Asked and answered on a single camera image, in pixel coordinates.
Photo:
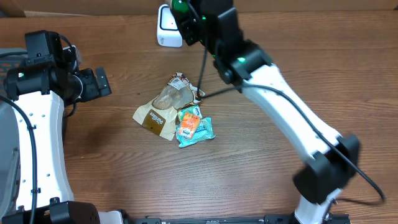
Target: blue snack packet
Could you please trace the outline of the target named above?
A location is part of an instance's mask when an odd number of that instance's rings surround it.
[[[213,139],[216,136],[213,132],[213,126],[211,125],[211,118],[204,118],[200,120],[199,127],[191,139],[186,139],[185,137],[177,135],[177,139],[180,142],[180,147],[187,147],[197,142]]]
[[[190,114],[193,114],[193,115],[196,115],[196,116],[198,116],[200,119],[203,118],[203,116],[201,115],[199,106],[198,106],[198,105],[195,105],[195,106],[190,106],[190,107],[185,108],[185,109],[181,109],[181,110],[178,112],[178,119],[180,120],[180,122],[181,122],[182,119],[184,118],[184,115],[185,115],[186,112],[188,112],[188,113],[190,113]]]

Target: green object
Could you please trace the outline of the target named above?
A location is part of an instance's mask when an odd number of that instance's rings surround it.
[[[190,106],[190,107],[185,108],[185,109],[181,109],[178,112],[178,119],[180,120],[180,122],[182,121],[182,119],[185,116],[185,113],[187,113],[187,112],[190,113],[190,114],[198,116],[200,119],[203,118],[203,116],[201,115],[199,106],[195,105],[195,106]]]
[[[188,7],[187,2],[182,1],[182,0],[172,0],[172,3],[170,5],[170,7],[173,10],[176,10],[176,11],[181,12],[181,13],[186,13],[186,12],[189,11],[189,7]]]
[[[179,145],[180,147],[191,146],[200,141],[213,139],[215,137],[216,136],[214,135],[214,132],[213,132],[213,126],[211,125],[211,118],[204,118],[204,119],[200,120],[199,127],[198,127],[197,131],[195,132],[195,134],[193,134],[193,137],[191,138],[191,140],[188,140],[188,139],[181,137],[177,134],[177,140],[180,142],[180,145]]]
[[[241,62],[241,63],[244,63],[244,62],[246,61],[246,59],[243,58],[243,57],[239,57],[239,58],[238,58],[238,61]]]

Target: brown label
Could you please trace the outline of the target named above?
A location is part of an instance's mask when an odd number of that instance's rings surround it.
[[[147,113],[142,126],[160,136],[165,123],[166,120],[161,115],[156,113],[154,110],[150,110]]]

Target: food package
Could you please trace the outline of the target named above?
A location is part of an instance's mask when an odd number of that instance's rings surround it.
[[[200,118],[198,116],[186,112],[181,121],[180,129],[177,131],[177,135],[191,139],[199,124]]]
[[[171,141],[175,135],[177,111],[198,104],[200,97],[205,95],[200,90],[198,97],[197,90],[184,74],[177,72],[162,92],[146,105],[140,106],[132,118],[154,134]]]
[[[203,116],[201,115],[199,106],[195,105],[195,106],[190,106],[188,108],[184,108],[184,109],[181,109],[180,111],[178,111],[178,120],[180,122],[184,118],[186,112],[191,113],[195,116],[198,116],[200,119],[203,118]]]
[[[213,127],[211,125],[211,118],[204,118],[200,121],[199,127],[191,139],[186,139],[185,137],[177,135],[177,139],[180,142],[180,147],[187,147],[197,142],[213,139],[216,136],[213,132]]]

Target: wooden table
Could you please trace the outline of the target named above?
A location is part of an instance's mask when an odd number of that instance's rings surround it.
[[[173,72],[195,83],[203,47],[159,47],[157,16],[0,19],[0,46],[24,47],[26,32],[47,29],[70,39],[83,67],[104,67],[111,96],[79,104],[69,120],[65,163],[75,200],[133,217],[250,217],[293,212],[292,176],[303,167],[272,121],[238,92],[205,100],[212,141],[184,149],[132,120]],[[285,79],[328,124],[355,133],[359,166],[384,190],[387,203],[341,202],[335,213],[353,223],[398,219],[398,13],[293,12],[240,14],[246,37],[262,46]],[[211,65],[203,90],[226,87]],[[343,197],[378,200],[356,176]]]

